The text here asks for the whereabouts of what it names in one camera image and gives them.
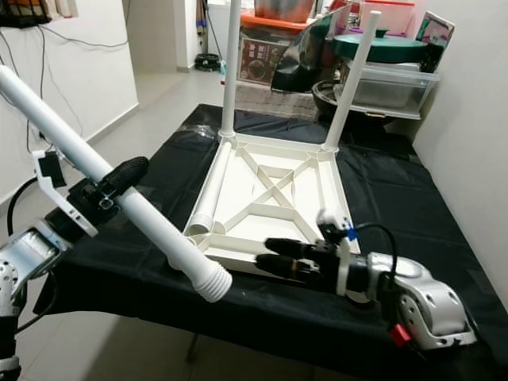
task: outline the grey floor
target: grey floor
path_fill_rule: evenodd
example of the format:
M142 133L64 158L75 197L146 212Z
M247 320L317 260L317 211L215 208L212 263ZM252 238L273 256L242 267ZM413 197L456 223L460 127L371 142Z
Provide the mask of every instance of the grey floor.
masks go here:
M94 147L112 165L137 155L151 156L199 103L221 105L220 76L191 72L172 78L169 91L143 95L139 112ZM66 168L69 183L79 173ZM15 226L53 208L38 191L20 202ZM0 241L5 241L5 216ZM32 304L43 279L31 283L21 321L32 317ZM345 381L353 378L224 341L201 337L196 361L184 361L192 333L137 319L97 312L43 318L18 336L22 379L30 381L106 380L294 380Z

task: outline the white bracket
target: white bracket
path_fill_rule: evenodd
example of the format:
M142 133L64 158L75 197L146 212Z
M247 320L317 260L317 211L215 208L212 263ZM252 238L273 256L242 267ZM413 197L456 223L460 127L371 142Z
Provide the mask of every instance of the white bracket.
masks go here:
M77 210L64 196L58 193L49 176L43 176L39 160L46 157L45 151L32 152L33 165L40 189L46 194L77 226L90 237L98 234L98 230Z
M352 227L348 215L341 207L335 210L320 210L317 215L316 222L318 225L333 225L340 230L347 230ZM337 295L344 296L346 294L346 283L348 282L349 264L351 263L351 251L348 243L349 238L345 237L341 240L337 247L337 256L341 258L337 276Z

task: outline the black cable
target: black cable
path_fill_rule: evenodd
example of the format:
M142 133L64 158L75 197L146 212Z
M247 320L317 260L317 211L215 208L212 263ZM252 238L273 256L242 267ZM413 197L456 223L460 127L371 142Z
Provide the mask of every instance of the black cable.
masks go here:
M16 206L17 200L21 197L23 192L26 191L26 189L35 183L37 181L37 177L33 177L30 180L27 180L23 185L21 185L17 190L16 193L14 193L14 196L9 201L9 207L7 208L7 234L9 236L12 236L14 233L14 227L13 227L13 214L14 214L14 207Z
M219 47L219 43L217 42L217 37L215 36L214 24L212 23L212 19L210 18L208 2L205 2L205 11L206 11L206 18L208 19L208 22L210 23L210 29L212 30L212 35L214 36L215 45L217 46L217 51L219 53L219 59L222 61L221 48Z
M6 64L6 62L3 59L1 54L0 54L0 64L2 64L2 65ZM9 103L12 107L14 107L14 104L2 92L0 92L0 95L2 96L2 98L4 98L6 100L7 103Z
M48 304L48 306L42 311L40 314L38 314L36 317L34 317L32 320L27 321L25 324L20 325L17 327L17 329L14 331L14 334L18 334L25 329L31 327L35 323L37 323L41 318L43 318L45 315L48 314L49 311L55 306L56 300L58 299L59 289L58 289L58 282L56 281L56 276L53 273L53 271L48 271L48 277L52 281L53 284L53 297L51 299L51 302Z
M69 100L65 97L64 93L62 92L62 90L60 89L60 87L58 86L58 84L56 83L55 81L55 77L53 76L53 70L51 69L51 61L49 60L49 57L48 57L48 52L46 52L46 68L48 69L48 73L49 73L49 79L51 80L53 86L56 88L56 90L58 91L58 94L60 94L60 97L62 97L63 101L65 102L65 104L67 105L67 107L69 108L69 110L71 111L72 115L74 115L74 118L75 120L78 122L78 125L79 125L79 135L81 137L83 137L83 132L84 132L84 127L83 127L83 123L81 122L81 120L79 119L78 117L78 114L75 112L75 110L72 108L71 106L71 103L69 102Z
M83 41L83 40L79 40L77 38L71 38L71 37L62 36L60 33L55 32L53 29L48 28L47 26L39 25L39 27L44 29L44 30L47 30L50 33L55 34L56 36L58 36L58 37L60 37L60 38L62 38L64 40L67 40L67 41L70 41L70 42L76 42L76 43L79 43L79 44L85 44L85 45L88 45L88 46L95 46L95 47L102 47L102 48L118 48L119 46L127 45L129 43L129 41L127 40L127 41L124 41L124 42L122 42L120 44L115 44L115 45L93 44L91 42L86 42L86 41Z
M33 1L29 0L29 4L30 4L30 10L32 11L32 17L35 19L35 16L37 15L37 13L35 12L35 8L33 7Z
M129 23L129 16L130 16L130 2L131 0L129 0L129 3L127 4L127 15L125 16L125 25L127 25Z
M376 228L379 230L382 230L385 232L385 234L388 236L388 239L391 243L391 251L392 251L392 263L391 263L391 270L390 270L390 279L391 284L393 285L395 281L395 276L397 275L397 261L398 261L398 246L397 246L397 240L395 240L394 234L386 227L381 224L378 224L377 222L365 222L363 224L359 224L355 226L356 231L360 231L362 229L371 229Z
M6 36L2 33L2 31L0 30L0 37L3 39L3 41L6 43L6 47L7 47L7 52L9 53L9 57L10 57L10 61L12 62L13 64L13 69L14 69L14 72L16 73L16 75L19 77L19 71L17 70L17 66L16 66L16 63L14 62L14 58L13 58L13 51L10 49L10 44L9 44L9 41L7 40Z
M42 29L40 28L39 25L37 25L37 28L39 29L39 33L40 33L40 38L42 39L42 57L41 57L41 62L40 62L40 66L41 66L41 69L40 69L40 82L39 82L39 95L40 95L40 99L43 99L44 100L44 72L45 72L45 67L46 67L46 36L44 35L44 33L42 32ZM46 137L44 137L43 135L40 135L40 137L42 139L44 139L48 144L49 146L45 149L45 151L49 151L51 148L53 148L53 144L46 140ZM32 150L30 149L30 120L27 119L26 120L26 142L25 142L25 145L26 145L26 151L28 153L32 153Z

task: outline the table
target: table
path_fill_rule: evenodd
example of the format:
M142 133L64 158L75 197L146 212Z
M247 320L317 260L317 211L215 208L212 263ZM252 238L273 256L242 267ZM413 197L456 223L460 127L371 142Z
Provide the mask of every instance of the table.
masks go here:
M151 158L138 189L175 226L185 225L218 147L221 108L200 105ZM242 133L321 143L326 127L237 111ZM404 139L346 131L337 154L352 220L390 228L401 255L423 263L468 304L498 361L508 365L508 316L430 174ZM209 304L125 216L80 241L55 268L53 314L94 310L170 325L367 379L405 379L418 366L390 342L379 308L294 284L235 273L231 291ZM360 235L364 251L389 252L378 232ZM36 305L52 297L44 286Z

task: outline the white baseboard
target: white baseboard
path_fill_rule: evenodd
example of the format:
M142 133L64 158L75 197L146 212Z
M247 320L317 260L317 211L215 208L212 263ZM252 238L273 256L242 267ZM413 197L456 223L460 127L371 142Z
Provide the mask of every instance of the white baseboard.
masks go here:
M139 109L140 105L139 103L136 103L133 107L125 111L122 115L113 119L110 123L102 127L99 131L94 133L91 137L86 138L85 140L89 145L94 145L98 143L99 141L107 137L110 133L112 133L115 129L120 127L125 121L130 119ZM69 164L67 162L62 162L61 165L62 167L66 167ZM12 190L10 193L8 193L8 195L5 196L4 199L0 201L0 216L3 216L4 214L7 213L7 209L9 208L9 201L14 196L17 189L18 187ZM20 202L23 198L29 196L30 194L38 190L39 188L35 186L28 188L17 201Z
M180 73L190 73L192 71L192 69L194 69L194 63L192 63L192 65L190 65L189 67L187 67L187 66L177 66L176 67L176 71L178 71Z

